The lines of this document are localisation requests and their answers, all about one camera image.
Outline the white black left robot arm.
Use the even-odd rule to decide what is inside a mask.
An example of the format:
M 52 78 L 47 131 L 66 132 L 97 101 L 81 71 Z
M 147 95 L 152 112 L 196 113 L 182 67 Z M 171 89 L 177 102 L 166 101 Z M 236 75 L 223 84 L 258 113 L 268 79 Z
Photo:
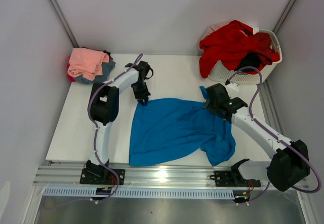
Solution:
M 151 95 L 146 80 L 153 69 L 145 61 L 136 60 L 128 63 L 121 74 L 103 83 L 95 83 L 92 87 L 88 104 L 88 117 L 95 126 L 93 152 L 86 162 L 86 171 L 98 184 L 108 181 L 109 156 L 108 144 L 112 123 L 119 112 L 119 96 L 127 88 L 132 88 L 135 99 L 146 106 Z

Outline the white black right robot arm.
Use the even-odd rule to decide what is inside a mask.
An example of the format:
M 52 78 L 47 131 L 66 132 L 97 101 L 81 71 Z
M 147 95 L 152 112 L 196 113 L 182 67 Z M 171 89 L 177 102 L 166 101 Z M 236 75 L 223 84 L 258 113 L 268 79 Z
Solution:
M 231 166 L 230 179 L 243 185 L 250 179 L 269 181 L 277 190 L 286 191 L 310 174 L 307 145 L 291 141 L 251 113 L 242 99 L 230 98 L 226 87 L 207 87 L 204 107 L 244 131 L 268 155 L 269 161 L 243 159 Z

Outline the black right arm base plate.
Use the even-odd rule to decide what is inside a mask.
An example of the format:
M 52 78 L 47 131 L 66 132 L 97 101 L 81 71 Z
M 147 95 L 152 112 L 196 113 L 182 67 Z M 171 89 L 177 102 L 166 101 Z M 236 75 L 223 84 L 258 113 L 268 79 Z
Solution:
M 244 179 L 238 171 L 215 170 L 209 178 L 217 187 L 261 187 L 261 181 L 256 179 Z

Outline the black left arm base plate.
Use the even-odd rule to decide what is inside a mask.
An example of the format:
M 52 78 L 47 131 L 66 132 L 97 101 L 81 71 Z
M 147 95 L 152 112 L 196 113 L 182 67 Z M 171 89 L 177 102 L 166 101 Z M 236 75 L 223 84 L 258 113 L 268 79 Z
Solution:
M 106 168 L 87 161 L 82 169 L 80 184 L 117 185 L 117 177 Z

